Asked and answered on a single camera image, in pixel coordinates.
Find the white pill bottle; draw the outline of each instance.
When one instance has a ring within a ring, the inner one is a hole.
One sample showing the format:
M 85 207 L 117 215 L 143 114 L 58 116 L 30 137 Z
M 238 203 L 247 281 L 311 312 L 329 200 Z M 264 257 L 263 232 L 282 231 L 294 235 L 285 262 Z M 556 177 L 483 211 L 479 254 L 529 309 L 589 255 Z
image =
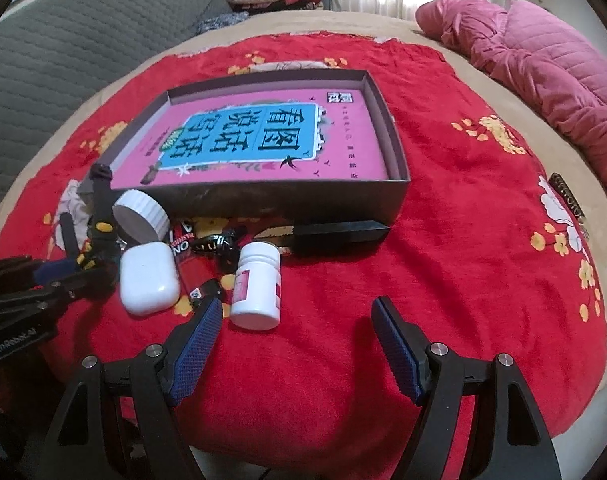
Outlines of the white pill bottle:
M 230 320 L 247 330 L 271 330 L 281 321 L 281 254 L 265 242 L 241 249 Z

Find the blue gripper pad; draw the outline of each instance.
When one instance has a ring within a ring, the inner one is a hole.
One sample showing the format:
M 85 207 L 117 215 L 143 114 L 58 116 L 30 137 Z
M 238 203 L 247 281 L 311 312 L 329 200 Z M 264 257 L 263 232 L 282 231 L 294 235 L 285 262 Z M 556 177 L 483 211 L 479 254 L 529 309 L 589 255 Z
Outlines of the blue gripper pad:
M 431 382 L 425 353 L 427 338 L 416 325 L 404 322 L 389 298 L 373 302 L 371 317 L 401 394 L 422 406 Z
M 168 351 L 159 383 L 171 407 L 192 395 L 221 331 L 221 301 L 203 301 L 192 319 L 176 327 L 164 344 Z
M 53 262 L 45 262 L 41 267 L 33 273 L 34 282 L 37 285 L 48 285 L 57 280 L 62 280 L 71 276 L 75 272 L 79 272 L 77 260 L 74 258 L 66 258 L 64 260 L 56 260 Z

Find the beige bed sheet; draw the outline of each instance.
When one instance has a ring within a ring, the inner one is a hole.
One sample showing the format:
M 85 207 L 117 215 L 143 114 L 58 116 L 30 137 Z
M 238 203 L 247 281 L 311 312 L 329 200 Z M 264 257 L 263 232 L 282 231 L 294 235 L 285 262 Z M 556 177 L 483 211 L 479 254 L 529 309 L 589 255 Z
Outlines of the beige bed sheet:
M 533 113 L 520 98 L 473 68 L 464 57 L 418 34 L 419 28 L 415 23 L 372 14 L 330 11 L 286 11 L 265 14 L 251 18 L 247 22 L 234 27 L 197 36 L 159 56 L 153 57 L 131 74 L 96 94 L 55 133 L 21 172 L 1 203 L 0 230 L 27 181 L 59 153 L 77 127 L 122 88 L 128 80 L 160 58 L 167 54 L 199 52 L 209 47 L 231 44 L 263 34 L 313 32 L 318 30 L 362 34 L 378 38 L 394 37 L 407 43 L 425 44 L 442 52 L 445 59 L 455 68 L 458 76 L 477 94 L 482 96 L 497 111 L 498 115 L 525 137 L 530 147 L 544 164 L 548 174 L 560 173 L 572 189 L 586 213 L 591 235 L 589 246 L 599 272 L 607 319 L 607 196 L 582 157 L 570 144 L 558 136 L 544 120 Z M 600 389 L 606 384 L 607 367 Z

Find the pink comforter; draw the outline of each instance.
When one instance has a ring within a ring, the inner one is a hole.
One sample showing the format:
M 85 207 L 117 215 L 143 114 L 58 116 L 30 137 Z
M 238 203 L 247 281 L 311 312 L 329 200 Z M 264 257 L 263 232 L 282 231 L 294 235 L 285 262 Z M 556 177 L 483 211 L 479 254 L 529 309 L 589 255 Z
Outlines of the pink comforter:
M 469 56 L 584 153 L 607 189 L 607 60 L 547 10 L 516 0 L 436 0 L 417 10 L 427 36 Z

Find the pink label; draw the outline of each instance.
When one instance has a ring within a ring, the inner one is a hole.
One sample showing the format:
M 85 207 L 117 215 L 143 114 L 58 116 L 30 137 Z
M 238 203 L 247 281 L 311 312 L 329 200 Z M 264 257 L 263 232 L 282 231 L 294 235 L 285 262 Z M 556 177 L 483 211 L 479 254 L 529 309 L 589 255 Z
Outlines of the pink label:
M 232 303 L 246 301 L 248 299 L 248 283 L 250 282 L 250 269 L 238 274 L 234 280 L 234 291 L 232 292 Z

